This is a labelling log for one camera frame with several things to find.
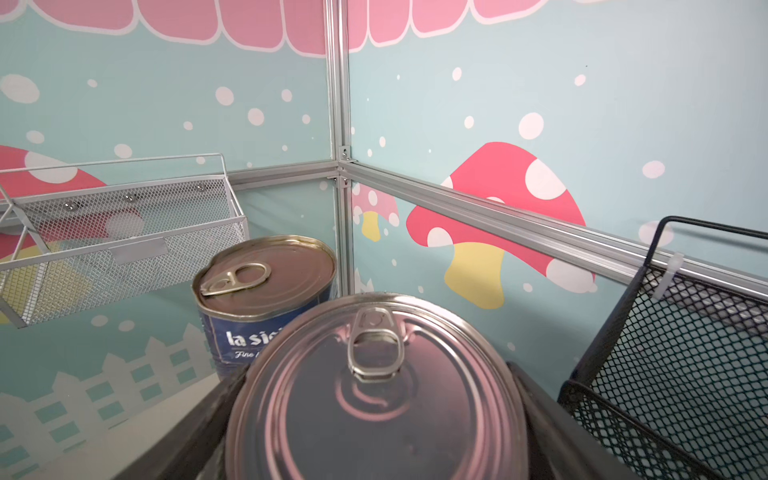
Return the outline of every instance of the tin can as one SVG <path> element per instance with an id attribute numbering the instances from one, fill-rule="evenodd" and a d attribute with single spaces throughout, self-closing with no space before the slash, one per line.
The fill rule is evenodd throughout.
<path id="1" fill-rule="evenodd" d="M 493 347 L 425 300 L 363 293 L 305 312 L 247 373 L 229 480 L 528 478 L 520 393 Z"/>
<path id="2" fill-rule="evenodd" d="M 218 253 L 192 290 L 220 378 L 251 363 L 296 316 L 331 296 L 336 257 L 320 240 L 281 235 Z"/>

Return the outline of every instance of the white dot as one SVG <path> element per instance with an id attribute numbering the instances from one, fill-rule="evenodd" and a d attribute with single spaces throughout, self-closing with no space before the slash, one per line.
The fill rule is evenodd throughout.
<path id="1" fill-rule="evenodd" d="M 658 160 L 650 161 L 643 165 L 643 175 L 648 178 L 661 177 L 664 174 L 664 170 L 666 170 L 664 164 Z"/>
<path id="2" fill-rule="evenodd" d="M 254 124 L 258 127 L 259 125 L 264 123 L 264 112 L 262 112 L 258 108 L 251 108 L 248 111 L 248 121 L 251 124 Z"/>
<path id="3" fill-rule="evenodd" d="M 45 141 L 45 135 L 36 130 L 30 130 L 27 132 L 27 140 L 33 144 L 41 144 Z"/>
<path id="4" fill-rule="evenodd" d="M 544 118 L 537 113 L 525 115 L 518 125 L 520 136 L 525 140 L 533 140 L 541 135 L 542 130 L 544 130 Z"/>
<path id="5" fill-rule="evenodd" d="M 58 165 L 66 165 L 66 163 L 33 151 L 27 152 L 24 156 L 25 167 L 56 167 Z M 77 167 L 50 168 L 47 170 L 32 170 L 29 173 L 46 184 L 64 184 L 78 174 L 78 169 Z"/>
<path id="6" fill-rule="evenodd" d="M 0 77 L 0 91 L 20 104 L 33 104 L 40 98 L 38 86 L 29 78 L 17 74 Z"/>
<path id="7" fill-rule="evenodd" d="M 131 147 L 128 147 L 126 144 L 117 144 L 114 146 L 114 154 L 119 158 L 131 158 L 131 155 L 134 154 L 134 151 L 131 150 Z"/>
<path id="8" fill-rule="evenodd" d="M 131 330 L 134 329 L 135 326 L 136 324 L 133 323 L 133 321 L 123 320 L 122 322 L 120 322 L 120 325 L 118 325 L 118 330 L 120 330 L 121 332 L 130 332 Z"/>
<path id="9" fill-rule="evenodd" d="M 435 227 L 427 233 L 427 247 L 443 247 L 452 245 L 453 239 L 444 229 Z"/>
<path id="10" fill-rule="evenodd" d="M 109 217 L 104 229 L 112 240 L 136 237 L 144 231 L 144 219 L 131 212 L 120 212 Z"/>
<path id="11" fill-rule="evenodd" d="M 93 325 L 93 326 L 104 326 L 104 325 L 107 324 L 108 321 L 109 321 L 109 319 L 106 316 L 104 316 L 104 315 L 96 315 L 91 320 L 91 325 Z"/>
<path id="12" fill-rule="evenodd" d="M 216 99 L 226 107 L 235 101 L 235 94 L 227 87 L 219 87 L 216 89 Z"/>
<path id="13" fill-rule="evenodd" d="M 525 171 L 525 186 L 536 198 L 552 200 L 565 192 L 565 185 L 543 161 L 536 159 Z"/>
<path id="14" fill-rule="evenodd" d="M 640 227 L 640 230 L 637 232 L 637 235 L 640 237 L 640 241 L 646 245 L 650 245 L 650 242 L 654 241 L 654 234 L 656 233 L 656 228 L 658 226 L 658 222 L 648 222 Z M 659 247 L 668 245 L 673 238 L 674 233 L 672 232 L 672 226 L 668 224 L 664 228 L 664 232 L 661 234 L 661 238 L 659 239 Z"/>
<path id="15" fill-rule="evenodd" d="M 586 293 L 594 284 L 592 272 L 557 258 L 547 265 L 547 278 L 560 288 L 573 293 Z"/>

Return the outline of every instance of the wire mesh basket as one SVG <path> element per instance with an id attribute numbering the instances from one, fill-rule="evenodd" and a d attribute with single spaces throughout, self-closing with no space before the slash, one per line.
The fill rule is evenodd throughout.
<path id="1" fill-rule="evenodd" d="M 43 254 L 0 263 L 0 310 L 27 326 L 191 280 L 248 238 L 224 172 L 9 199 Z"/>
<path id="2" fill-rule="evenodd" d="M 644 265 L 558 402 L 640 477 L 763 480 L 768 303 L 653 265 L 671 221 L 768 239 L 754 230 L 663 219 Z"/>

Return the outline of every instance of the silver pull tab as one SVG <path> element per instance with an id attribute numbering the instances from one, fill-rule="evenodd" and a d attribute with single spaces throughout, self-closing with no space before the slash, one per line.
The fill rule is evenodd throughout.
<path id="1" fill-rule="evenodd" d="M 264 269 L 264 273 L 253 282 L 241 282 L 237 279 L 237 272 L 248 266 L 258 266 Z M 246 288 L 252 288 L 259 286 L 266 282 L 266 279 L 270 278 L 272 273 L 272 267 L 266 263 L 243 263 L 237 266 L 237 268 L 222 272 L 218 276 L 206 281 L 200 285 L 200 294 L 202 296 L 221 295 L 222 293 L 231 293 L 238 290 L 245 290 Z"/>
<path id="2" fill-rule="evenodd" d="M 388 366 L 362 366 L 355 360 L 355 344 L 363 339 L 395 343 L 397 358 Z M 406 359 L 406 350 L 402 343 L 402 334 L 397 322 L 386 308 L 374 306 L 360 310 L 349 333 L 346 350 L 347 362 L 352 373 L 361 380 L 386 380 L 392 378 Z"/>

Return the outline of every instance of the oval can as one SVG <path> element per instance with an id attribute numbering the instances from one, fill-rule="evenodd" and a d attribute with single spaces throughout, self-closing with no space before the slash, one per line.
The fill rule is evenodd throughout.
<path id="1" fill-rule="evenodd" d="M 229 418 L 229 480 L 524 480 L 520 392 L 455 314 L 361 293 L 305 312 L 249 368 Z"/>
<path id="2" fill-rule="evenodd" d="M 336 256 L 320 240 L 261 237 L 219 252 L 192 280 L 220 378 L 251 363 L 288 322 L 331 297 Z"/>

